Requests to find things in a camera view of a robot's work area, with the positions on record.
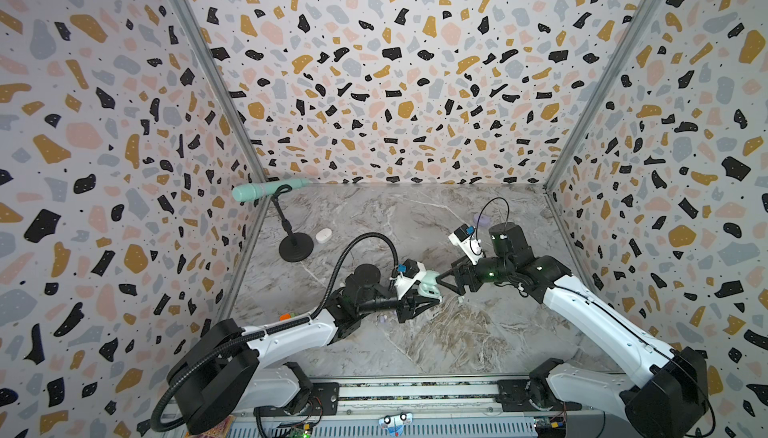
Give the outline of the mint green charging case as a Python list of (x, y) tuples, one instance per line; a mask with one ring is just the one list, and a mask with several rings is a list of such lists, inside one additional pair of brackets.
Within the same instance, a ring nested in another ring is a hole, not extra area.
[(438, 284), (436, 283), (436, 278), (440, 274), (431, 270), (428, 270), (424, 272), (418, 279), (418, 287), (423, 288), (436, 288), (440, 291)]

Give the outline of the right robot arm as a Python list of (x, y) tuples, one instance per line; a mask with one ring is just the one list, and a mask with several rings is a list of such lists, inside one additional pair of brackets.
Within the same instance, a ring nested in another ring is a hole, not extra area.
[(643, 437), (712, 436), (696, 426), (713, 412), (700, 353), (678, 351), (641, 330), (560, 261), (535, 256), (519, 225), (497, 224), (489, 233), (492, 255), (482, 251), (475, 228), (463, 225), (450, 234), (464, 255), (447, 273), (454, 280), (449, 290), (463, 295), (485, 284), (512, 285), (575, 325), (622, 371), (612, 375), (549, 359), (529, 374), (526, 391), (534, 407), (578, 403), (624, 419)]

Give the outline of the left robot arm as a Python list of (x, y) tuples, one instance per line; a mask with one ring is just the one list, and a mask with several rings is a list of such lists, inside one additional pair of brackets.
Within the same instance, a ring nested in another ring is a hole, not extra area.
[(197, 435), (239, 408), (300, 411), (312, 383), (291, 356), (345, 339), (371, 314), (392, 311), (401, 323), (419, 316), (442, 301), (438, 276), (421, 264), (399, 265), (382, 285), (375, 266), (360, 265), (317, 316), (305, 313), (261, 327), (240, 327), (232, 319), (217, 323), (169, 372), (151, 429), (185, 426)]

